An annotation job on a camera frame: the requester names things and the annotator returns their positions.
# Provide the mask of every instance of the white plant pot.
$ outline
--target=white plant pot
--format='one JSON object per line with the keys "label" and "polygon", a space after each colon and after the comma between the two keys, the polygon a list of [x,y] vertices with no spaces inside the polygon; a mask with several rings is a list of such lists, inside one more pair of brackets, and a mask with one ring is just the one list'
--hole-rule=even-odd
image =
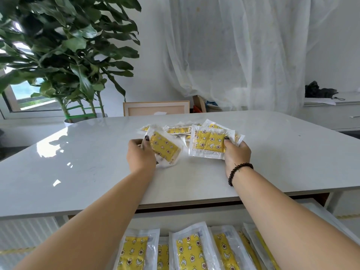
{"label": "white plant pot", "polygon": [[[96,113],[96,115],[97,115],[97,118],[102,118],[102,117],[103,117],[103,114],[102,114],[102,113]],[[77,123],[77,122],[84,121],[84,120],[89,120],[89,119],[93,119],[93,118],[95,118],[95,117],[77,117],[77,118],[72,118],[72,119],[71,119],[71,120],[72,120],[72,123],[70,123],[70,122],[68,121],[68,119],[65,119],[65,120],[64,120],[64,124],[65,124],[65,127],[69,127],[70,125],[73,125],[73,124],[75,124],[75,123]]]}

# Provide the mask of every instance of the person's right arm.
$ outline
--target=person's right arm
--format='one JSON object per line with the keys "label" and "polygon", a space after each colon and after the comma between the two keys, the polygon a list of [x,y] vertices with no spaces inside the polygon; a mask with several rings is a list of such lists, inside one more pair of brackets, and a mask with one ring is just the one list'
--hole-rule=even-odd
{"label": "person's right arm", "polygon": [[[225,141],[226,175],[250,162],[251,150]],[[360,269],[360,246],[249,167],[232,184],[282,270]]]}

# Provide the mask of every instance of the pile of packets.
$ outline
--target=pile of packets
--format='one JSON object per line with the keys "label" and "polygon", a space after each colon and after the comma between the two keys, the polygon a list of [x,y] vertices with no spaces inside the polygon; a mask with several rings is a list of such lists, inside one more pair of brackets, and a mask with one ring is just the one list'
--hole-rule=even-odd
{"label": "pile of packets", "polygon": [[189,121],[165,127],[147,125],[140,131],[150,137],[156,160],[164,167],[176,164],[184,145],[189,148],[189,156],[224,159],[225,136],[236,145],[245,137],[209,119],[203,124]]}
{"label": "pile of packets", "polygon": [[160,237],[160,229],[127,229],[114,270],[280,270],[254,224],[196,223]]}

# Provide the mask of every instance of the person's left hand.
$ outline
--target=person's left hand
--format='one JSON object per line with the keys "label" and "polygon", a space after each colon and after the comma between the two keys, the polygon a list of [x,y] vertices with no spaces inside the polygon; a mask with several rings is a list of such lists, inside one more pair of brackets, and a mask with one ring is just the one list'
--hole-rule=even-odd
{"label": "person's left hand", "polygon": [[130,171],[132,173],[139,170],[154,172],[156,167],[156,158],[155,153],[150,146],[149,137],[145,136],[144,140],[130,140],[128,144],[126,159],[129,163]]}

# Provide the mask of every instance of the person's left arm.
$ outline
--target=person's left arm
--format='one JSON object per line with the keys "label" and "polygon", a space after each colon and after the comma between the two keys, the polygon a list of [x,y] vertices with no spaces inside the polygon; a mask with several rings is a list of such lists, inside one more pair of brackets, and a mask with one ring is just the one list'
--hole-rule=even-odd
{"label": "person's left arm", "polygon": [[130,140],[131,174],[63,225],[15,270],[104,269],[128,227],[156,166],[150,142]]}

